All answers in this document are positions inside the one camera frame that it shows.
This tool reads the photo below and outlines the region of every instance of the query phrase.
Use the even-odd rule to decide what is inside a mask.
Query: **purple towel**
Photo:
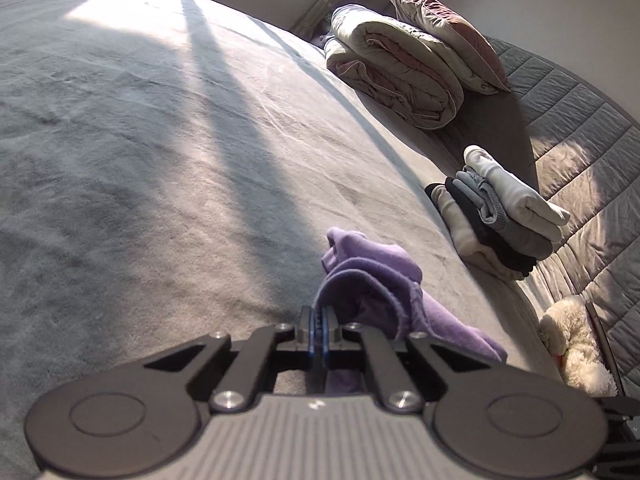
[[[316,295],[316,311],[331,305],[341,324],[356,321],[375,326],[392,339],[426,332],[489,359],[506,361],[501,345],[463,324],[422,290],[422,271],[402,247],[375,243],[362,233],[335,227],[327,238],[330,248],[322,265],[328,275]],[[358,374],[350,370],[328,374],[327,393],[358,388]]]

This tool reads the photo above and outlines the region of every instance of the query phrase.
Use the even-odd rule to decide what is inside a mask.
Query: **pillow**
[[[401,22],[409,23],[447,43],[474,73],[496,88],[509,90],[498,55],[471,23],[438,0],[390,0]]]

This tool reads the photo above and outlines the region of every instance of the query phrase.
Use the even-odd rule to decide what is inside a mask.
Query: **white plush toy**
[[[602,363],[582,298],[569,296],[550,306],[538,332],[548,352],[557,357],[566,384],[591,397],[617,394],[613,376]]]

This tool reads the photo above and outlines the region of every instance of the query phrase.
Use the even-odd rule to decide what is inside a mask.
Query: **gray bed sheet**
[[[0,0],[0,476],[36,475],[22,421],[46,390],[293,319],[331,226],[406,248],[425,290],[557,378],[526,297],[465,267],[423,192],[456,169],[318,49],[220,4]]]
[[[462,163],[480,144],[572,213],[562,241],[522,290],[540,314],[571,294],[593,301],[625,393],[640,399],[640,126],[562,67],[492,40],[513,92],[465,96],[434,137]]]

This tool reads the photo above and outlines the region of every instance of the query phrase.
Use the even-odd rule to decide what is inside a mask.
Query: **folded clothes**
[[[484,246],[478,241],[469,220],[466,219],[462,209],[453,200],[444,184],[430,184],[424,191],[440,212],[449,229],[453,246],[462,260],[504,282],[524,279],[521,272],[505,267],[491,247]]]
[[[441,128],[460,109],[462,86],[420,29],[355,4],[335,9],[331,29],[327,68],[409,124]]]
[[[463,324],[422,290],[422,271],[404,249],[338,228],[331,228],[327,238],[330,248],[322,264],[328,275],[314,301],[316,313],[331,305],[341,324],[375,326],[394,339],[412,331],[426,332],[486,358],[506,361],[501,345]],[[358,384],[358,374],[335,370],[327,376],[326,390],[347,393]]]
[[[476,237],[478,237],[478,241],[482,245],[491,247],[505,267],[511,270],[517,270],[521,272],[523,276],[527,277],[536,266],[536,259],[514,251],[498,233],[484,225],[474,203],[453,184],[452,178],[447,177],[444,185],[453,197],[453,200],[455,200],[460,206],[460,209],[462,209],[466,219],[469,220]]]
[[[494,188],[483,176],[472,168],[466,168],[457,172],[456,177],[454,184],[474,202],[482,222],[496,231],[514,251],[537,260],[551,255],[554,250],[551,241],[512,220]]]
[[[507,215],[552,242],[561,240],[558,226],[567,224],[571,216],[568,211],[546,201],[479,146],[468,146],[464,156],[465,164],[494,188]]]

